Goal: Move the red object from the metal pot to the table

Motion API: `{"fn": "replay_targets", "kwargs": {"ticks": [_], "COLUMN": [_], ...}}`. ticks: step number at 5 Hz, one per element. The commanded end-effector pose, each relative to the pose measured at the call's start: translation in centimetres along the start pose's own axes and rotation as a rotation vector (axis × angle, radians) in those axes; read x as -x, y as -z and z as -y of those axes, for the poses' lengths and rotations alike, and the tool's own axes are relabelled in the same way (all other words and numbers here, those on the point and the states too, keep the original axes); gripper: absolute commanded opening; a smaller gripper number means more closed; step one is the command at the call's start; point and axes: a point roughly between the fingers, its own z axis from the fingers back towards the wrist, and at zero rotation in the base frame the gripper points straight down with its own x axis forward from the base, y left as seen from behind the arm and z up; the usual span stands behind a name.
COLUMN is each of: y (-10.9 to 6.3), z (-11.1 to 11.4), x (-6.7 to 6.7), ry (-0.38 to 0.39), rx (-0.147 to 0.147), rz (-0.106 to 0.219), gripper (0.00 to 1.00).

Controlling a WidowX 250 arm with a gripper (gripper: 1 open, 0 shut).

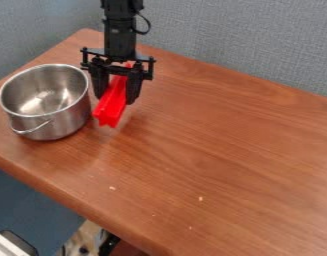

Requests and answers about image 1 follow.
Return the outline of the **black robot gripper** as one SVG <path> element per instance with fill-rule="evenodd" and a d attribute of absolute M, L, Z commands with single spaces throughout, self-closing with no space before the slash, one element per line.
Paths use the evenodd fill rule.
<path fill-rule="evenodd" d="M 81 68 L 89 72 L 93 94 L 101 98 L 109 75 L 126 76 L 125 104 L 130 105 L 140 95 L 142 80 L 153 79 L 152 56 L 136 52 L 136 19 L 104 19 L 104 47 L 82 47 Z"/>

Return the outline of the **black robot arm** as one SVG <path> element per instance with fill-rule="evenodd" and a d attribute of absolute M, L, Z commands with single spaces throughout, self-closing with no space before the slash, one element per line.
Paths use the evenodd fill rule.
<path fill-rule="evenodd" d="M 136 36 L 150 30 L 150 22 L 141 15 L 142 0 L 100 0 L 104 10 L 104 47 L 82 47 L 80 68 L 86 70 L 97 99 L 109 88 L 109 76 L 125 82 L 125 104 L 130 105 L 141 91 L 144 80 L 153 79 L 154 58 L 136 51 Z"/>

